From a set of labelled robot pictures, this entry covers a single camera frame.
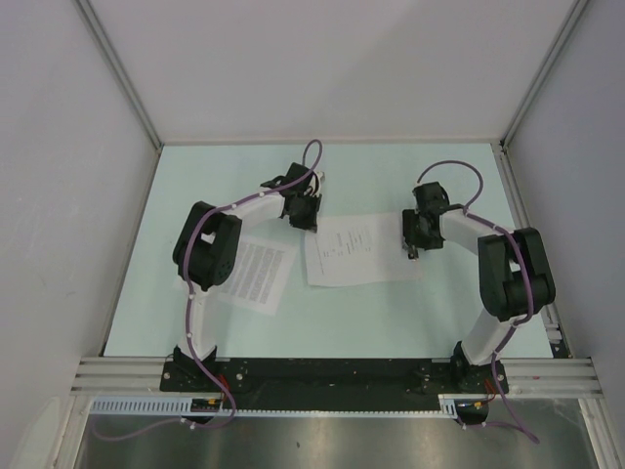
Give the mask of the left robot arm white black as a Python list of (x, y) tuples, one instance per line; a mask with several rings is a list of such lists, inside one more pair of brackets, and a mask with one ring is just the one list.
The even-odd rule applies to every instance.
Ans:
[(194, 203), (175, 244), (173, 261), (187, 285), (185, 336), (178, 348), (189, 358), (182, 368), (183, 380), (194, 390), (209, 388), (216, 378), (217, 340), (209, 329), (210, 304), (217, 287), (232, 274), (241, 233), (274, 219), (306, 232), (317, 231), (324, 174), (294, 162), (287, 174), (261, 184), (251, 195), (216, 207)]

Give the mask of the white signature form sheet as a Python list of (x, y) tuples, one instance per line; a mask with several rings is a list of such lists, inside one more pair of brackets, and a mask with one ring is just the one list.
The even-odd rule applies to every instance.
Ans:
[(319, 219), (317, 232), (307, 233), (304, 238), (308, 284), (347, 287), (387, 282), (385, 214)]

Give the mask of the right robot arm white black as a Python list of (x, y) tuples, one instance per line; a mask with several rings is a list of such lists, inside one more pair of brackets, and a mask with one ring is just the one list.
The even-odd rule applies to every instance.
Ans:
[(484, 366), (498, 360), (515, 332), (555, 300), (556, 287), (541, 234), (508, 230), (449, 201), (437, 182), (413, 189), (414, 209), (401, 213), (402, 244), (411, 260), (421, 251), (455, 243), (478, 258), (482, 311), (457, 343), (450, 379), (462, 392), (485, 380)]

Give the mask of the white folder with clip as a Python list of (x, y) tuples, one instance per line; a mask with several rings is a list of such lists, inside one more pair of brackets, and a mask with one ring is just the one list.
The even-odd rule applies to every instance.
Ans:
[(401, 216), (398, 212), (385, 214), (385, 254), (384, 273), (386, 281), (418, 279), (421, 265), (416, 260), (410, 260), (403, 248)]

